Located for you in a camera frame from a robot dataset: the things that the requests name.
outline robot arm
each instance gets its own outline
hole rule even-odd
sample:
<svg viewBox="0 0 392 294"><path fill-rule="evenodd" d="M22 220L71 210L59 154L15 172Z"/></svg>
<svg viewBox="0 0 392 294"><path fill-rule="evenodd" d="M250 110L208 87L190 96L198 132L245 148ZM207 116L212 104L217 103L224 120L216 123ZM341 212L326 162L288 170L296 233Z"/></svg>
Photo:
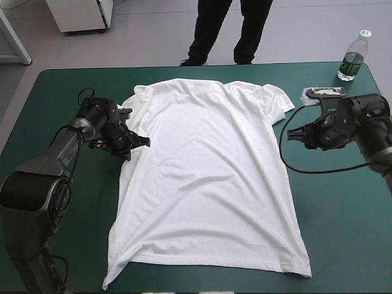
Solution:
<svg viewBox="0 0 392 294"><path fill-rule="evenodd" d="M72 193L72 175L80 146L90 142L130 160L130 150L149 146L149 138L130 131L125 121L130 108L118 109L110 99L86 98L64 136L55 140L40 156L19 165L0 186L0 211L6 249L26 289L34 294L61 294L66 291L47 239L57 232ZM93 138L101 133L103 138Z"/></svg>
<svg viewBox="0 0 392 294"><path fill-rule="evenodd" d="M289 130L288 140L324 151L355 141L370 168L384 177L392 193L392 121L386 99L378 94L326 98L321 99L321 105L321 117Z"/></svg>

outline black shoe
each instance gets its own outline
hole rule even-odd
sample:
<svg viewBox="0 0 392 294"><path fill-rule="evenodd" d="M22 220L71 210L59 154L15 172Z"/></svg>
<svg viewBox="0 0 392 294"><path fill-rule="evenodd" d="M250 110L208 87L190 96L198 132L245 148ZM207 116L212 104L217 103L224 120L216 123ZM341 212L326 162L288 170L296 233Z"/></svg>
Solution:
<svg viewBox="0 0 392 294"><path fill-rule="evenodd" d="M241 65L243 65L243 64L253 64L253 63L251 63L251 62L236 62L237 63L237 65L239 65L239 66L241 66Z"/></svg>
<svg viewBox="0 0 392 294"><path fill-rule="evenodd" d="M179 62L179 66L206 66L207 62L193 61L190 59L184 59Z"/></svg>

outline green table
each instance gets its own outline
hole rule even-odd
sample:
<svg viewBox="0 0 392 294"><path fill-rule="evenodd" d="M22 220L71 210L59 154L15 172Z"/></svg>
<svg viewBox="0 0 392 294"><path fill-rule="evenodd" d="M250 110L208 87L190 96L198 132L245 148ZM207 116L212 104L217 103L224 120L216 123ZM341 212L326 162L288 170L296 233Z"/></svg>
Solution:
<svg viewBox="0 0 392 294"><path fill-rule="evenodd" d="M338 67L338 62L317 62L46 70L39 75L0 156L0 178L48 146L57 128L76 114L77 93L87 86L94 87L97 96L116 99L119 104L133 94L135 85L171 78L271 83L286 91L297 107L302 89L308 86L344 86L350 96L379 92L367 66L350 83L336 77ZM319 114L318 107L307 108L292 121L291 128L309 123ZM275 125L277 134L282 125ZM355 144L322 152L289 141L284 143L284 154L292 165L313 170L364 161ZM102 291L121 163L109 153L91 151L87 146L81 150L72 204L58 234L50 240L53 253L69 261L71 291ZM382 177L368 168L331 175L302 175L289 170L288 175L311 260L311 279L253 269L130 263L109 292L392 292L392 198ZM1 245L0 291L24 289Z"/></svg>

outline bottle cap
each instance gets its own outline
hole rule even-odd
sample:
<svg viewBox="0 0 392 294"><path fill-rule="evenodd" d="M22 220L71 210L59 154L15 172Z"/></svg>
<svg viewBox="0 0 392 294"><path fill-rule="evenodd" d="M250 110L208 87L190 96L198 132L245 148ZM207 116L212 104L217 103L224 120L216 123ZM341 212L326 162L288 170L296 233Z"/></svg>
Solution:
<svg viewBox="0 0 392 294"><path fill-rule="evenodd" d="M367 29L363 29L360 31L360 39L361 40L368 40L372 36L372 32L368 31Z"/></svg>

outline black pants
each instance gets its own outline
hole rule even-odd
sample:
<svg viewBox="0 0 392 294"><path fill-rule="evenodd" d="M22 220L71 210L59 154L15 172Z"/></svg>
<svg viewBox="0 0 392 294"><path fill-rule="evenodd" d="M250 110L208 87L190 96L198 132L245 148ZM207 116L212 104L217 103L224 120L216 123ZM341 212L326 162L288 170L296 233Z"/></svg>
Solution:
<svg viewBox="0 0 392 294"><path fill-rule="evenodd" d="M188 52L190 60L200 63L207 60L232 1L198 0L195 40ZM241 0L244 21L241 38L234 48L234 62L249 64L254 59L272 1Z"/></svg>

